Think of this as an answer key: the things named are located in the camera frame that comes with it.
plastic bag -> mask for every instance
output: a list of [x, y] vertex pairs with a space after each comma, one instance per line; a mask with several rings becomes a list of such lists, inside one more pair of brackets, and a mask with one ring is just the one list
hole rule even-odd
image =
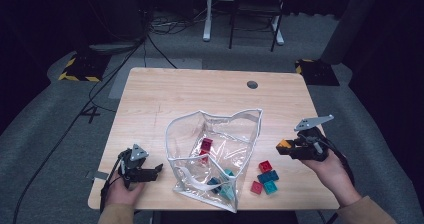
[[232, 116], [198, 111], [173, 120], [166, 130], [174, 191], [237, 212], [245, 171], [260, 133], [261, 109]]

person's arm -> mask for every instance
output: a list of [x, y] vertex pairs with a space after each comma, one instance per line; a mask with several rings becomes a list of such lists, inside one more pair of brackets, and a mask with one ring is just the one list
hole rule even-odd
[[134, 189], [128, 190], [117, 172], [113, 174], [111, 183], [106, 196], [105, 208], [98, 223], [132, 224], [134, 205], [144, 188], [144, 183], [138, 183]]
[[322, 184], [334, 194], [340, 205], [337, 213], [344, 223], [396, 223], [368, 196], [362, 197], [358, 193], [333, 151], [329, 150], [328, 157], [323, 162], [314, 160], [302, 160], [301, 162], [311, 168]]

wooden table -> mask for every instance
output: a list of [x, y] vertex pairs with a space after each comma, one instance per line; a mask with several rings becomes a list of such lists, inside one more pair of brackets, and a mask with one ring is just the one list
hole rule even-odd
[[[248, 81], [258, 84], [256, 89]], [[239, 210], [337, 209], [332, 193], [315, 173], [289, 156], [278, 154], [281, 139], [296, 138], [294, 127], [302, 118], [316, 117], [303, 78], [298, 74], [133, 68], [100, 162], [110, 173], [117, 155], [134, 143], [149, 152], [143, 168], [164, 168], [155, 182], [147, 183], [136, 208], [146, 210], [218, 210], [173, 192], [176, 179], [166, 159], [165, 130], [175, 118], [203, 110], [229, 116], [244, 109], [263, 110], [261, 133], [245, 177]], [[260, 174], [258, 164], [268, 160], [280, 180], [278, 191], [257, 195], [251, 184]], [[88, 205], [100, 206], [104, 180], [94, 181]]]

human hand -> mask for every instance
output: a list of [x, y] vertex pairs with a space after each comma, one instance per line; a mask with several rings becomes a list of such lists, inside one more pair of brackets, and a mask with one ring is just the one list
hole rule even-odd
[[328, 150], [328, 157], [323, 162], [315, 160], [301, 160], [301, 162], [317, 174], [322, 184], [334, 194], [341, 207], [351, 205], [362, 198], [350, 181], [340, 159], [332, 150]]
[[125, 187], [124, 180], [115, 171], [111, 178], [111, 185], [106, 196], [105, 206], [110, 204], [126, 204], [134, 207], [141, 191], [144, 188], [144, 182], [137, 183], [134, 189], [128, 190]]

chair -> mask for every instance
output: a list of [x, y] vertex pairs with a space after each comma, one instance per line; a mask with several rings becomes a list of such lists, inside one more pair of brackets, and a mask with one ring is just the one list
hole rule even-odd
[[272, 27], [273, 41], [271, 46], [271, 52], [274, 51], [275, 42], [277, 40], [278, 30], [280, 28], [283, 0], [234, 0], [234, 6], [231, 13], [231, 34], [230, 34], [230, 45], [232, 48], [234, 30], [241, 30], [235, 27], [235, 20], [237, 15], [249, 15], [256, 17], [267, 18], [270, 24], [274, 18], [277, 19], [276, 26]]

